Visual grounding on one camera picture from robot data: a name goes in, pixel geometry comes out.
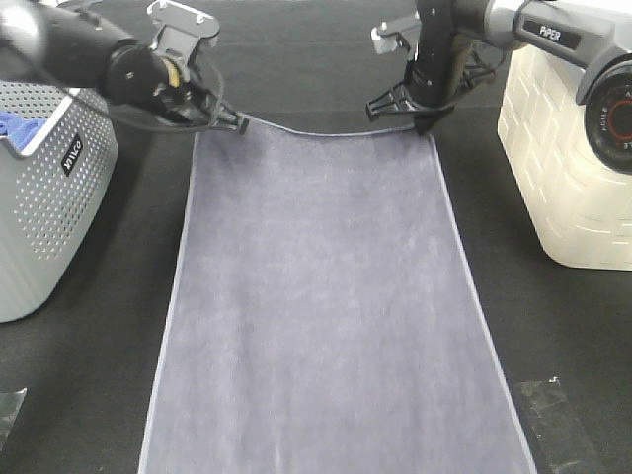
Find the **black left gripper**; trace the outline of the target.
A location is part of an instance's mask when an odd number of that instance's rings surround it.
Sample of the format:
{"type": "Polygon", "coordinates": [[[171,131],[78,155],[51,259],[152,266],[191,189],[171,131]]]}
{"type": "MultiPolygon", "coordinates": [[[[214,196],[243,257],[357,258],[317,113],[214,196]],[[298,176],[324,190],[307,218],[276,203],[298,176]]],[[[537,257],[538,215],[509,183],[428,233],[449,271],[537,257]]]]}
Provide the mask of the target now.
{"type": "Polygon", "coordinates": [[[146,45],[125,45],[110,57],[106,98],[176,125],[204,126],[244,134],[249,119],[222,106],[213,113],[213,98],[195,82],[184,79],[178,66],[146,45]]]}

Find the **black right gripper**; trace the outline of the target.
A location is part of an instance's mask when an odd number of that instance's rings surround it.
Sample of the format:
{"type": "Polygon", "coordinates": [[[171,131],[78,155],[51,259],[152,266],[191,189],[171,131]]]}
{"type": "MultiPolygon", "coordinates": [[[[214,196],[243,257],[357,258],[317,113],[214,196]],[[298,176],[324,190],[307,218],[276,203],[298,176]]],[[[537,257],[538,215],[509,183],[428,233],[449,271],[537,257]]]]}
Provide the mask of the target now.
{"type": "Polygon", "coordinates": [[[496,67],[485,62],[472,43],[454,43],[443,53],[419,48],[404,81],[369,101],[366,115],[376,121],[415,114],[414,129],[424,135],[453,112],[454,103],[495,77],[496,67]]]}

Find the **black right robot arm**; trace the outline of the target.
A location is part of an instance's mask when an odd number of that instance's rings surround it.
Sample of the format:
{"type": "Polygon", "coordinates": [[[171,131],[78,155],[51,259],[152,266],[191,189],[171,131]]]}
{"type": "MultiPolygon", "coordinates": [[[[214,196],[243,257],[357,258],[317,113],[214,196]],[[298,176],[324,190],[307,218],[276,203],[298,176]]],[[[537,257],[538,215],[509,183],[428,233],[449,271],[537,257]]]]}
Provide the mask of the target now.
{"type": "Polygon", "coordinates": [[[403,79],[368,102],[367,116],[410,116],[429,131],[464,96],[494,77],[475,42],[509,53],[530,45],[578,67],[575,102],[607,168],[631,172],[631,10],[570,1],[418,1],[413,13],[370,33],[376,53],[403,48],[403,79]]]}

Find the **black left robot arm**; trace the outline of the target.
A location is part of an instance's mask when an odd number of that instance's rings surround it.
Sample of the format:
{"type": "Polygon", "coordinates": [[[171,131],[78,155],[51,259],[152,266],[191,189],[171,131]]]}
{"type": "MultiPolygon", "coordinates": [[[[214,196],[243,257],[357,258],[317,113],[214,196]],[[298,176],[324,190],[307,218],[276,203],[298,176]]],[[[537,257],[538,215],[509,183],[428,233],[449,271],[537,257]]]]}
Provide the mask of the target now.
{"type": "Polygon", "coordinates": [[[218,20],[177,1],[146,10],[157,32],[144,43],[92,11],[88,3],[1,4],[1,78],[54,87],[63,94],[91,89],[114,106],[163,121],[161,131],[244,132],[248,120],[203,81],[196,58],[214,45],[218,20]]]}

